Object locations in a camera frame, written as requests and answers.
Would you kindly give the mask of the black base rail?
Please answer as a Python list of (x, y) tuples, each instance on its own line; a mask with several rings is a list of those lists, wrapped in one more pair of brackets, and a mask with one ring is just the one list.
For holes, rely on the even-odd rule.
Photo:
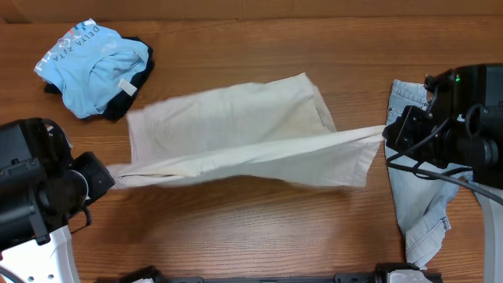
[(122, 277), (99, 277), (96, 283), (443, 283), (439, 273), (424, 273), (408, 263), (378, 263), (371, 272), (338, 272), (331, 276), (168, 277), (154, 266), (147, 266)]

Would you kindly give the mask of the beige khaki shorts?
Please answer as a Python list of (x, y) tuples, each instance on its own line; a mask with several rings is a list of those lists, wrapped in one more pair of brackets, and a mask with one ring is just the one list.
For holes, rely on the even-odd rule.
[(127, 114), (131, 161), (109, 167), (120, 189), (234, 176), (313, 187), (363, 187), (381, 126), (339, 131), (304, 75), (173, 97)]

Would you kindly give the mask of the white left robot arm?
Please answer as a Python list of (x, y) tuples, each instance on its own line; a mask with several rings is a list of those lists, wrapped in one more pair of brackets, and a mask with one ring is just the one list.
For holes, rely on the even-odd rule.
[(72, 157), (51, 119), (1, 127), (1, 278), (6, 282), (78, 282), (69, 220), (115, 182), (92, 153)]

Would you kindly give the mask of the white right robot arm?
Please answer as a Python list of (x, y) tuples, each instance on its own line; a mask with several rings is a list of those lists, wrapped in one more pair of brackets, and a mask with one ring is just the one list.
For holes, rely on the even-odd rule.
[(450, 229), (461, 187), (483, 212), (484, 281), (502, 280), (502, 66), (474, 64), (395, 80), (385, 156), (406, 262), (424, 268)]

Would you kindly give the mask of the light blue denim jeans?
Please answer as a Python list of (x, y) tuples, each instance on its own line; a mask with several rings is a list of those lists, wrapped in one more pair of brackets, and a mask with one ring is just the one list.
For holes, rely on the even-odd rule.
[[(386, 124), (396, 121), (408, 105), (426, 109), (427, 91), (419, 83), (394, 80)], [(451, 228), (446, 209), (459, 186), (442, 180), (423, 180), (394, 168), (390, 168), (388, 174), (398, 226), (405, 241), (406, 262), (424, 270)]]

